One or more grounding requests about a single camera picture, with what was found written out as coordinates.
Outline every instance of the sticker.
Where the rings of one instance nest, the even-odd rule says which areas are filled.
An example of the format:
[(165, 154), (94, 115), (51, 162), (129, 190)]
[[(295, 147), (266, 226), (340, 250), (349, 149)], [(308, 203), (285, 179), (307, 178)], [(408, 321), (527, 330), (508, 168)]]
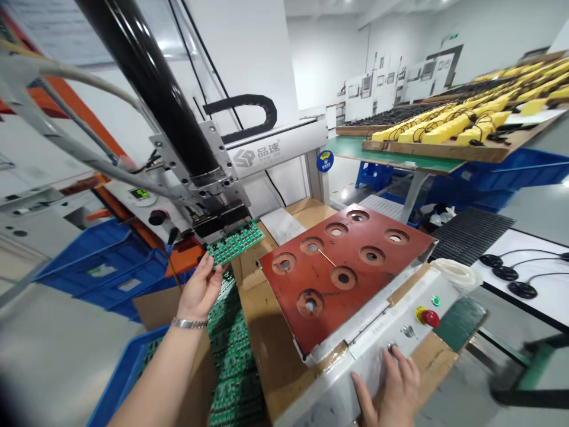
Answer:
[(110, 273), (114, 273), (117, 269), (112, 266), (108, 266), (106, 264), (101, 264), (99, 267), (95, 267), (89, 271), (87, 274), (94, 278), (101, 278), (108, 276)]
[(316, 167), (320, 172), (328, 172), (333, 164), (334, 154), (330, 150), (322, 151), (316, 160)]
[(130, 280), (127, 280), (125, 283), (122, 283), (117, 289), (119, 291), (128, 292), (129, 290), (134, 289), (135, 287), (137, 287), (141, 283), (142, 282), (138, 279), (130, 279)]

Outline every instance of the silver watch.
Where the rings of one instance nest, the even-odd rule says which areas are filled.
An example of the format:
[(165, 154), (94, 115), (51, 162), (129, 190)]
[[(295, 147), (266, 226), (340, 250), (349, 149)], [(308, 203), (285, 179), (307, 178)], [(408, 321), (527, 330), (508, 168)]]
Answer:
[(176, 316), (172, 319), (172, 325), (181, 327), (184, 329), (203, 329), (207, 326), (207, 320), (185, 320), (179, 319)]

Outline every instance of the hand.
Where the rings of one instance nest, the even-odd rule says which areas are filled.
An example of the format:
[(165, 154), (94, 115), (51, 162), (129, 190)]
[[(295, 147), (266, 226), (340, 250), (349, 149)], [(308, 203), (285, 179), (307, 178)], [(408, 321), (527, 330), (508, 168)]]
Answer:
[(219, 296), (222, 280), (222, 266), (216, 266), (213, 271), (213, 257), (206, 253), (184, 286), (176, 317), (194, 321), (207, 320), (209, 310)]
[(387, 349), (382, 349), (385, 363), (385, 393), (379, 404), (379, 413), (374, 408), (372, 397), (363, 378), (357, 373), (351, 373), (351, 379), (356, 388), (357, 399), (362, 409), (364, 422), (373, 427), (413, 427), (415, 407), (418, 403), (421, 374), (415, 362), (405, 356), (396, 346), (391, 348), (393, 357)]

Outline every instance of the round black disc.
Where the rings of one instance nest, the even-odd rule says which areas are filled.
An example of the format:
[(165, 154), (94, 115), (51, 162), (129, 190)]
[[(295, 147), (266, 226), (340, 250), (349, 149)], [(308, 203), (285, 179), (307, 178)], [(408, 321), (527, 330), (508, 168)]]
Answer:
[(480, 257), (480, 262), (488, 267), (502, 267), (502, 265), (504, 265), (504, 262), (502, 261), (502, 258), (500, 258), (498, 255), (482, 255)]
[(507, 266), (495, 267), (492, 269), (492, 272), (497, 278), (508, 282), (513, 282), (519, 277), (513, 268)]
[(520, 298), (532, 299), (538, 296), (538, 292), (532, 285), (524, 282), (512, 282), (508, 284), (508, 289)]

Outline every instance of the workbench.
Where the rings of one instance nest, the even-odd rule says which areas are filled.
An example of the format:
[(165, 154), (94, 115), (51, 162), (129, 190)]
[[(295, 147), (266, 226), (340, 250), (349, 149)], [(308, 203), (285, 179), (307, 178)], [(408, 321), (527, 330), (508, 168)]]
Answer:
[[(335, 214), (335, 210), (310, 197), (288, 206), (286, 210), (305, 228), (311, 228)], [(274, 422), (320, 372), (318, 367), (308, 368), (301, 361), (271, 286), (257, 267), (257, 260), (277, 247), (264, 224), (259, 222), (258, 226), (265, 233), (265, 238), (233, 259), (231, 264), (263, 386), (268, 418)], [(485, 308), (464, 297), (442, 318), (436, 334), (431, 332), (414, 351), (413, 359), (422, 378), (419, 406), (429, 400), (445, 379), (458, 359), (458, 352), (486, 316)]]
[(448, 175), (465, 163), (464, 160), (364, 150), (362, 148), (363, 139), (362, 136), (339, 135), (335, 138), (330, 138), (325, 149), (329, 149), (338, 157), (413, 171), (413, 180), (411, 181), (411, 186), (399, 218), (399, 221), (403, 224), (407, 223), (421, 186), (429, 175)]

